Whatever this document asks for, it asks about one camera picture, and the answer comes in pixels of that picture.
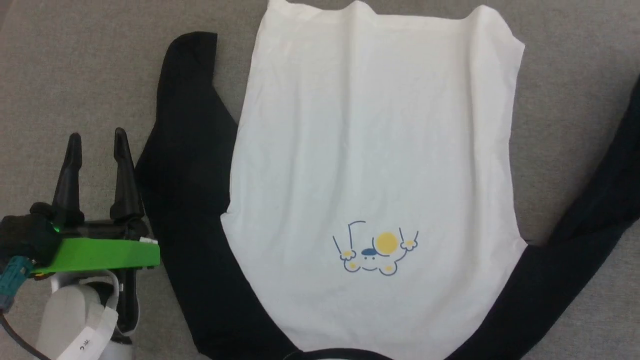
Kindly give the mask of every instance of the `blue cap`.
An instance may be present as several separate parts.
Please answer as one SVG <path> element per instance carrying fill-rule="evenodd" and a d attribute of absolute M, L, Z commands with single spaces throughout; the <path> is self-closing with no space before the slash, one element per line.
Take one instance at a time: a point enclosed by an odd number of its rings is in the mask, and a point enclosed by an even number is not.
<path fill-rule="evenodd" d="M 368 248 L 362 251 L 362 255 L 364 256 L 378 255 L 378 252 L 374 248 Z"/>

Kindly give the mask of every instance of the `cable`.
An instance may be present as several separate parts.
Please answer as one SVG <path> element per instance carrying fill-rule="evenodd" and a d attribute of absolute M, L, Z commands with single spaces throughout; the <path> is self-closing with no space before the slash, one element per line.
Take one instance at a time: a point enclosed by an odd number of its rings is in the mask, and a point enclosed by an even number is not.
<path fill-rule="evenodd" d="M 39 360 L 51 360 L 45 354 L 39 352 L 35 347 L 29 345 L 28 342 L 24 341 L 20 335 L 16 334 L 11 325 L 6 321 L 3 313 L 0 313 L 0 325 L 2 325 L 11 339 L 18 343 L 18 345 L 20 345 L 24 350 L 27 350 L 31 355 L 35 356 Z"/>

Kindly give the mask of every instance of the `white strap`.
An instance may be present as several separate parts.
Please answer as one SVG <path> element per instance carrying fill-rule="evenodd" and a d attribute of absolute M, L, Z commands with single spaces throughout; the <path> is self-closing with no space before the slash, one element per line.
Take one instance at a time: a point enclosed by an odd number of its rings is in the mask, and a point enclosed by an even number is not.
<path fill-rule="evenodd" d="M 86 327 L 56 360 L 98 360 L 111 340 L 118 313 L 110 307 L 91 304 Z"/>

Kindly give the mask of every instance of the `black fabric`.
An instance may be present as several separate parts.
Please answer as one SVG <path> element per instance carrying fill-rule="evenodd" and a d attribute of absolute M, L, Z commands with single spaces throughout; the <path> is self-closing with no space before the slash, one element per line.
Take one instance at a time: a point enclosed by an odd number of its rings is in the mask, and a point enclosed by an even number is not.
<path fill-rule="evenodd" d="M 640 217 L 640 79 L 582 195 L 542 247 L 527 247 L 482 325 L 448 360 L 520 359 Z"/>
<path fill-rule="evenodd" d="M 384 360 L 355 349 L 298 350 L 270 319 L 228 246 L 237 126 L 211 86 L 216 35 L 176 39 L 157 121 L 136 166 L 164 266 L 198 350 L 212 359 Z M 640 217 L 640 86 L 584 193 L 548 244 L 527 247 L 484 322 L 448 360 L 519 359 L 551 328 Z"/>
<path fill-rule="evenodd" d="M 297 349 L 260 305 L 227 244 L 237 125 L 211 86 L 216 34 L 167 50 L 156 124 L 136 179 L 164 267 L 199 352 L 212 359 L 277 359 Z"/>

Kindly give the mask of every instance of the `cartoon character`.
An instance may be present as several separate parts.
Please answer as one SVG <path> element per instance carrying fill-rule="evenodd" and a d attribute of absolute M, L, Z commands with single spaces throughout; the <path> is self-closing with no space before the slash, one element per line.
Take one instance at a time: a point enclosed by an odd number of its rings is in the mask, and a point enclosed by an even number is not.
<path fill-rule="evenodd" d="M 355 224 L 364 224 L 364 221 L 354 221 L 348 225 L 349 228 L 349 250 L 341 251 L 338 241 L 333 236 L 333 243 L 340 252 L 340 260 L 342 260 L 344 268 L 348 272 L 357 272 L 360 269 L 366 271 L 380 271 L 381 274 L 391 276 L 396 273 L 397 262 L 404 259 L 406 253 L 412 251 L 418 246 L 418 231 L 415 232 L 413 239 L 405 240 L 401 228 L 398 228 L 398 240 L 396 234 L 386 232 L 371 238 L 371 247 L 362 249 L 358 253 L 353 247 L 353 233 L 351 226 Z"/>

